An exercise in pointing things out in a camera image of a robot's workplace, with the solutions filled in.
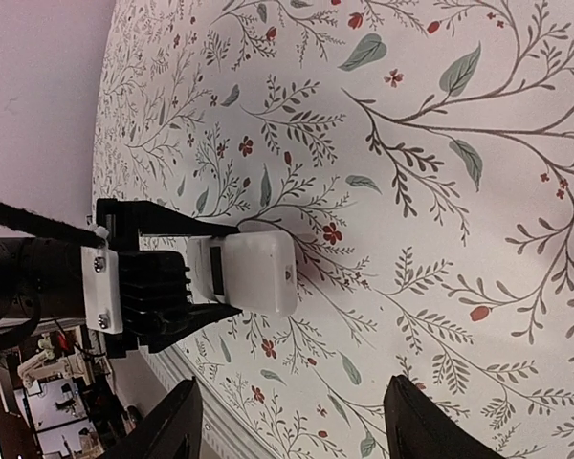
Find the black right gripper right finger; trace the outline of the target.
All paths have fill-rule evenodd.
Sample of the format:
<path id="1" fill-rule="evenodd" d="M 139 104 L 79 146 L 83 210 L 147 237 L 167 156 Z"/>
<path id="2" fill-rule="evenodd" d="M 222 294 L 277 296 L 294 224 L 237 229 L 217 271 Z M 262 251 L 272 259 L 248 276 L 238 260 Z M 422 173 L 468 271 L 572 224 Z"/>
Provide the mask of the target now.
<path id="1" fill-rule="evenodd" d="M 501 456 L 461 429 L 404 375 L 384 396 L 391 459 L 491 459 Z"/>

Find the white and red remote control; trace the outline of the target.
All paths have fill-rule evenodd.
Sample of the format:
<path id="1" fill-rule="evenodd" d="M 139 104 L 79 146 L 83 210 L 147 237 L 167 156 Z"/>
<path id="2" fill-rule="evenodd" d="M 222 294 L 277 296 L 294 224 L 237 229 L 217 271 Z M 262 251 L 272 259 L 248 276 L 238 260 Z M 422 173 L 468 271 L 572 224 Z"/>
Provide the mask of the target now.
<path id="1" fill-rule="evenodd" d="M 298 307 L 295 244 L 285 231 L 191 237 L 186 256 L 192 288 L 206 300 L 278 317 Z"/>

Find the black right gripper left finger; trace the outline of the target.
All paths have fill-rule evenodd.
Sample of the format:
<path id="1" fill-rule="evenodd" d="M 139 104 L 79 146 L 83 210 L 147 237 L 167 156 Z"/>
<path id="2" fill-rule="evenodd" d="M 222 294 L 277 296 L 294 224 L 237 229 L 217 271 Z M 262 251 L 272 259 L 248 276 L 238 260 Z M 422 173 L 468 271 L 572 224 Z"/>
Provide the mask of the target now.
<path id="1" fill-rule="evenodd" d="M 142 422 L 103 453 L 108 459 L 198 458 L 203 400 L 195 378 L 178 382 Z"/>

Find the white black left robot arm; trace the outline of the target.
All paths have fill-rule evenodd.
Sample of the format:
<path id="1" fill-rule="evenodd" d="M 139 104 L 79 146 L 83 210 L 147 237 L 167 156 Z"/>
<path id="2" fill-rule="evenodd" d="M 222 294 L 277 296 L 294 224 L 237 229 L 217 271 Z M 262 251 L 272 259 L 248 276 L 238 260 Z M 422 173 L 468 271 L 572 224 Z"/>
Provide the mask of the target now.
<path id="1" fill-rule="evenodd" d="M 175 251 L 143 251 L 143 236 L 228 236 L 232 226 L 202 222 L 149 201 L 99 199 L 96 222 L 108 231 L 100 236 L 23 208 L 0 203 L 0 226 L 18 231 L 0 238 L 0 320 L 22 317 L 0 332 L 0 351 L 31 337 L 45 319 L 87 319 L 99 323 L 84 298 L 83 278 L 108 270 L 108 259 L 82 261 L 82 250 L 106 249 L 117 256 L 120 299 L 116 311 L 99 328 L 111 359 L 123 359 L 140 346 L 159 353 L 207 325 L 238 315 L 231 305 L 194 303 L 189 268 Z"/>

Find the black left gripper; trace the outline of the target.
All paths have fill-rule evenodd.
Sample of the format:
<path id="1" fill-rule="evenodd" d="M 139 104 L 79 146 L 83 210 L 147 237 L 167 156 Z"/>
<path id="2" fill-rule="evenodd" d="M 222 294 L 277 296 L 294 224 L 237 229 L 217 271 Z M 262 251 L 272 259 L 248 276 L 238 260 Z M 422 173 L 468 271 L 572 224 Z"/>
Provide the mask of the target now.
<path id="1" fill-rule="evenodd" d="M 237 227 L 194 219 L 150 201 L 96 201 L 95 229 L 103 246 L 95 252 L 95 326 L 102 332 L 107 356 L 125 359 L 129 351 L 145 346 L 150 354 L 173 344 L 242 310 L 223 303 L 188 304 L 153 312 L 143 320 L 138 340 L 125 333 L 123 297 L 119 286 L 118 255 L 111 249 L 138 249 L 143 237 L 225 237 L 239 233 Z"/>

